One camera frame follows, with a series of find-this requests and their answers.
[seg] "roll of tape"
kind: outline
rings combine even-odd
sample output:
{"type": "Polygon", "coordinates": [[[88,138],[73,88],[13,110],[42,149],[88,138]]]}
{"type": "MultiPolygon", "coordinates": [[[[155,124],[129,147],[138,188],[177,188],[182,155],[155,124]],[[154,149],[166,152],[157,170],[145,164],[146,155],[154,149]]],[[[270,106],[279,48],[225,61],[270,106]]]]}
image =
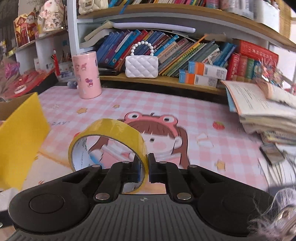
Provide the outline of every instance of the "roll of tape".
{"type": "Polygon", "coordinates": [[[89,125],[83,132],[74,137],[68,151],[69,163],[73,171],[85,168],[92,163],[86,139],[89,136],[104,136],[118,141],[131,149],[144,167],[145,176],[137,189],[147,181],[148,155],[145,142],[141,134],[129,125],[114,119],[100,119],[89,125]]]}

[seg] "silver rivet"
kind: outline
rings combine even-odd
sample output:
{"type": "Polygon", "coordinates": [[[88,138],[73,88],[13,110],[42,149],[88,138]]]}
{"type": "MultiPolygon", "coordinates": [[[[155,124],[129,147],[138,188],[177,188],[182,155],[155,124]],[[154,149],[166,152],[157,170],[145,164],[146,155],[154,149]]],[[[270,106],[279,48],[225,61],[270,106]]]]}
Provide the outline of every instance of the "silver rivet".
{"type": "Polygon", "coordinates": [[[108,193],[102,192],[102,193],[98,193],[96,194],[96,199],[98,200],[107,200],[110,198],[110,195],[108,193]]]}
{"type": "Polygon", "coordinates": [[[177,198],[180,200],[188,200],[191,198],[191,194],[189,194],[187,192],[180,192],[177,194],[177,198]]]}

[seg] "cartoon girl print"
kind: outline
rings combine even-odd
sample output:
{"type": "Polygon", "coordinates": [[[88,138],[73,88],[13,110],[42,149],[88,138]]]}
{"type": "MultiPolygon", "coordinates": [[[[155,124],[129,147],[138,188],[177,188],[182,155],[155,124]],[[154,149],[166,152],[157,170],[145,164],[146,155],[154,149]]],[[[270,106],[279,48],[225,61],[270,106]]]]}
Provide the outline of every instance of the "cartoon girl print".
{"type": "Polygon", "coordinates": [[[81,65],[81,70],[86,70],[86,64],[87,63],[81,65]]]}
{"type": "MultiPolygon", "coordinates": [[[[190,164],[187,156],[188,138],[186,130],[177,126],[178,120],[172,115],[143,115],[129,112],[120,120],[138,130],[147,147],[154,153],[156,161],[169,161],[182,168],[190,164]]],[[[99,140],[89,149],[90,158],[103,168],[110,168],[118,161],[133,161],[134,153],[123,144],[107,137],[99,140]]]]}
{"type": "Polygon", "coordinates": [[[91,88],[94,85],[94,83],[92,82],[92,80],[90,80],[89,78],[86,78],[85,79],[85,82],[88,83],[88,86],[87,86],[88,88],[91,88]]]}

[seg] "pink tumbler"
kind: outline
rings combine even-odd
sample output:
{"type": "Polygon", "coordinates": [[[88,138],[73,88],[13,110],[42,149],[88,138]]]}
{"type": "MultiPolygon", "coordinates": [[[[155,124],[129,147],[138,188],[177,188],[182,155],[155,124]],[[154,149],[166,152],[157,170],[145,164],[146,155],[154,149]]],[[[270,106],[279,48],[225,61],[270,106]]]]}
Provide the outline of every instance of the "pink tumbler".
{"type": "Polygon", "coordinates": [[[72,56],[78,92],[82,99],[91,99],[102,93],[96,52],[86,52],[72,56]]]}

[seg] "pearl handle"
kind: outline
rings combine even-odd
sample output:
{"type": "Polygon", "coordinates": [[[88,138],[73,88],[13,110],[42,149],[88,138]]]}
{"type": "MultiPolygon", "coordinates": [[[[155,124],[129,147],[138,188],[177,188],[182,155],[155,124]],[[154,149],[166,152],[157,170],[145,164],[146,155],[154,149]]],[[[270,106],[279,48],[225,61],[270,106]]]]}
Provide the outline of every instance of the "pearl handle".
{"type": "Polygon", "coordinates": [[[153,53],[154,53],[153,46],[150,43],[148,43],[147,41],[141,41],[141,42],[137,42],[136,44],[134,44],[131,47],[131,56],[134,56],[135,49],[138,46],[143,45],[143,44],[147,45],[150,48],[150,56],[153,56],[153,53]]]}

